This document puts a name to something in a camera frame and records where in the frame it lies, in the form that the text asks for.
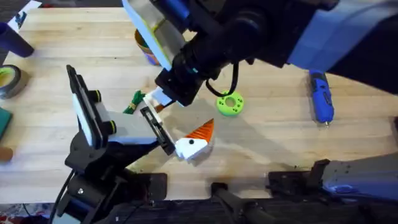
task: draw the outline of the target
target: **green ring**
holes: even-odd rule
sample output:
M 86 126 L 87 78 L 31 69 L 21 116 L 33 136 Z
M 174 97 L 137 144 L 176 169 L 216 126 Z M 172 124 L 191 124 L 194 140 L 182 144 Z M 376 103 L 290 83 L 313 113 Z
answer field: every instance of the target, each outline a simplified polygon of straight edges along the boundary
M 226 104 L 226 99 L 228 98 L 232 98 L 235 101 L 234 106 L 228 106 Z M 218 111 L 225 116 L 236 116 L 240 114 L 240 112 L 243 110 L 243 105 L 244 105 L 244 99 L 237 92 L 234 92 L 229 96 L 217 97 L 216 100 L 216 106 Z

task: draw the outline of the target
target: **white object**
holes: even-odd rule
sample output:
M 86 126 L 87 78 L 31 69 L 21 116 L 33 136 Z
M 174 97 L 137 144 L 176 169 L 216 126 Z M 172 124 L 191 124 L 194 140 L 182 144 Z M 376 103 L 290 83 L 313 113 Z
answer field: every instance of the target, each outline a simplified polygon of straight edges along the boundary
M 204 139 L 181 138 L 175 143 L 175 152 L 186 161 L 203 152 L 208 145 Z
M 169 104 L 172 101 L 170 97 L 163 93 L 163 89 L 159 86 L 156 87 L 154 91 L 152 91 L 152 97 L 163 106 Z
M 41 2 L 38 1 L 29 1 L 19 12 L 18 14 L 22 17 L 22 13 L 25 12 L 27 14 L 27 12 L 31 9 L 37 9 L 39 6 L 41 6 Z M 8 25 L 15 30 L 15 32 L 19 32 L 19 27 L 18 27 L 18 23 L 16 21 L 16 16 L 14 16 L 9 22 Z

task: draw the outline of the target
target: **cable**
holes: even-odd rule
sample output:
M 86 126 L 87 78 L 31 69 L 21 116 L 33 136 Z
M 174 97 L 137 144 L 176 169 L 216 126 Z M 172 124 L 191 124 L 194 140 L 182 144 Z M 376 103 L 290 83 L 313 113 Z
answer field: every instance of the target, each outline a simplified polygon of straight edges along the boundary
M 50 214 L 50 218 L 49 218 L 49 224 L 52 224 L 52 221 L 53 221 L 54 216 L 55 216 L 55 211 L 57 211 L 57 207 L 58 207 L 58 204 L 60 203 L 61 197 L 62 197 L 67 185 L 69 184 L 70 179 L 72 179 L 74 173 L 75 173 L 74 170 L 70 171 L 69 176 L 65 180 L 65 183 L 63 184 L 60 192 L 58 193 L 57 199 L 55 200 L 54 206 L 52 207 L 52 210 L 51 210 L 51 214 Z
M 233 71 L 232 71 L 232 83 L 231 83 L 231 88 L 229 89 L 229 92 L 227 94 L 222 94 L 220 92 L 218 92 L 217 90 L 215 90 L 209 83 L 209 79 L 206 80 L 206 87 L 207 89 L 209 89 L 209 91 L 218 96 L 218 97 L 224 97 L 224 96 L 229 96 L 232 93 L 234 93 L 235 89 L 236 89 L 236 85 L 238 85 L 238 75 L 239 75 L 239 62 L 238 63 L 234 63 L 233 64 Z
M 26 205 L 23 203 L 22 206 L 24 207 L 24 210 L 25 210 L 26 214 L 27 214 L 29 217 L 31 217 L 32 215 L 30 215 L 30 213 L 27 211 Z
M 143 203 L 140 204 L 140 205 L 137 205 L 137 206 L 130 212 L 130 214 L 127 216 L 127 218 L 123 221 L 122 224 L 125 224 L 125 223 L 127 222 L 127 220 L 129 220 L 129 218 L 131 218 L 131 216 L 134 214 L 134 212 L 136 212 L 136 211 L 138 210 L 138 208 L 140 208 L 140 207 L 143 206 L 143 205 L 144 205 Z

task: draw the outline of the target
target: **green object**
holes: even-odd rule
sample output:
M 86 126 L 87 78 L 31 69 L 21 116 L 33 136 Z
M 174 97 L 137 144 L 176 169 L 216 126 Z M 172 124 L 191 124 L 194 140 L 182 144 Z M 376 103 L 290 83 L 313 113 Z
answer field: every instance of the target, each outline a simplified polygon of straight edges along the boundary
M 144 100 L 145 93 L 142 93 L 141 90 L 136 91 L 134 94 L 131 103 L 129 106 L 123 111 L 123 113 L 126 114 L 133 114 L 134 111 L 136 110 L 137 106 L 139 103 L 141 103 Z
M 221 114 L 225 116 L 236 116 L 243 110 L 244 100 L 238 92 L 234 92 L 229 96 L 218 97 L 216 105 Z
M 5 109 L 0 108 L 0 138 L 6 132 L 7 125 L 11 120 L 12 114 Z

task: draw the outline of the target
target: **orange object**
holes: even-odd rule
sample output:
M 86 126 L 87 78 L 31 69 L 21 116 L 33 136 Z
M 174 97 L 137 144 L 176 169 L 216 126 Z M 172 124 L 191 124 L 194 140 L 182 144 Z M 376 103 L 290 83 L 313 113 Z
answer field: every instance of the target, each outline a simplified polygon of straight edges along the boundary
M 164 108 L 165 108 L 165 107 L 164 107 L 163 105 L 157 105 L 157 106 L 155 106 L 155 111 L 156 111 L 156 113 L 159 113 L 159 112 L 161 112 Z
M 200 126 L 190 134 L 186 135 L 186 138 L 193 139 L 204 139 L 207 142 L 210 142 L 211 136 L 213 135 L 214 130 L 214 119 L 210 119 L 204 125 Z
M 8 162 L 12 159 L 12 149 L 8 147 L 0 147 L 0 162 Z

